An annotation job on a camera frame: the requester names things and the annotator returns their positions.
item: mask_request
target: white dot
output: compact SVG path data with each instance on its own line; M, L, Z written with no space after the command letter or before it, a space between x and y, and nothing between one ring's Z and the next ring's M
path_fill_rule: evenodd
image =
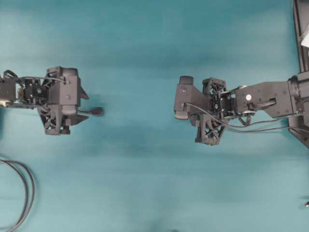
M247 101L250 101L251 99L252 99L252 96L251 96L250 94L247 94L246 100L247 100Z

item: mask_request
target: teal tablecloth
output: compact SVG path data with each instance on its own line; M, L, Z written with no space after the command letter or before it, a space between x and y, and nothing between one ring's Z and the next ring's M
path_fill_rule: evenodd
M297 73L291 1L0 0L1 72L44 76L58 65L78 68L84 108L106 115L47 136L36 111L0 111L0 154L37 180L20 231L308 229L308 150L289 132L227 131L208 147L173 115L180 75L232 89ZM11 170L0 177L5 227L23 192Z

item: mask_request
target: black cable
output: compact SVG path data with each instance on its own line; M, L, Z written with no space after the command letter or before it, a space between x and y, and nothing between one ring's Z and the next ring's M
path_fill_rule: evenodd
M54 81L61 81L63 83L66 83L66 81L58 79L58 78L54 78L54 77L36 77L36 76L22 76L17 78L18 80L23 80L23 79L42 79L42 80L54 80Z
M206 113L207 115L209 115L212 119L214 119L215 121L221 123L222 125L226 126L227 128L229 128L231 131L234 131L234 132L238 132L238 133L256 133L256 132L265 132L265 131L274 131L274 130L280 130L280 129L294 129L294 130L301 130L301 131L304 131L304 132L308 132L309 133L309 130L307 129L303 129L303 128L299 128L299 127L276 127L276 128L268 128L268 129L261 129L261 130L236 130L234 129L235 127L237 128L244 128L244 127L248 127L248 126L252 126L254 124L260 124L260 123L265 123L267 121L260 121L260 122L255 122L255 123L252 123L248 126L232 126L232 125L229 125L229 124L226 124L225 122L215 118L213 115L211 115L211 113L203 110L202 108L196 106L196 105L193 105L193 104L190 104L190 103L185 103L186 105L190 105L190 106L193 106L195 107L196 109Z
M280 119L277 118L277 119L268 120L268 121L258 121L258 122L254 122L254 123L251 123L251 124L245 125L245 126L234 126L234 125L226 124L226 123L223 122L222 120L217 119L217 118L216 118L215 116L213 116L211 113L209 113L209 112L203 110L202 108L200 108L200 107L198 107L198 106L196 106L196 105L193 105L193 104L191 104L191 103L185 103L185 105L193 106L194 108L196 108L196 109L198 109L198 110L200 110L200 111L202 111L202 112L208 114L208 115L209 115L212 119L214 119L215 121L217 121L217 122L219 122L219 123L221 123L221 124L223 124L223 125L225 125L225 126L227 126L227 127L245 128L245 127L253 126L253 125L256 125L256 124L273 123L273 122L277 122L277 121L280 120Z
M31 174L30 170L24 164L22 164L20 162L13 161L13 160L2 160L2 159L0 159L0 163L6 164L7 166L9 166L11 169L13 169L18 174L18 176L21 178L23 185L24 185L24 188L25 188L25 203L24 203L22 213L19 216L15 225L7 231L7 232L13 232L25 221L25 219L27 218L27 216L30 212L30 209L32 207L32 204L33 204L33 201L34 201L34 195L35 195L34 178L33 178L33 175ZM32 187L30 202L28 202L28 186L27 186L26 179L23 177L23 175L20 173L20 171L18 171L12 164L19 165L23 169L25 169L25 171L27 172L27 174L30 178L31 187Z

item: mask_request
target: screw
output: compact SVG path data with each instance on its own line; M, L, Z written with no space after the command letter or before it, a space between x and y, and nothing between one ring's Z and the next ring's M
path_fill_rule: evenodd
M246 100L247 100L247 101L250 101L251 99L252 99L252 96L251 96L250 94L247 94Z

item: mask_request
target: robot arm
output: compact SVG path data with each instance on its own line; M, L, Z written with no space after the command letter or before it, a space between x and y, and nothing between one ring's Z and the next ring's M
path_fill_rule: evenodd
M258 110L264 110L272 118L295 116L306 130L309 127L309 72L295 75L288 81L239 86L229 91L225 81L214 78L203 81L202 92L193 86L190 76L182 76L177 85L175 117L190 119L191 124L198 128L197 143L219 144L226 129L224 124L238 118L248 126L251 116ZM307 136L303 130L293 129L293 132L301 134L303 139Z
M17 95L16 84L20 85ZM79 110L81 98L89 99L77 69L73 68L50 68L46 77L18 77L7 70L0 78L0 107L37 108L46 134L70 134L70 126L88 118L78 113L103 115L100 107Z

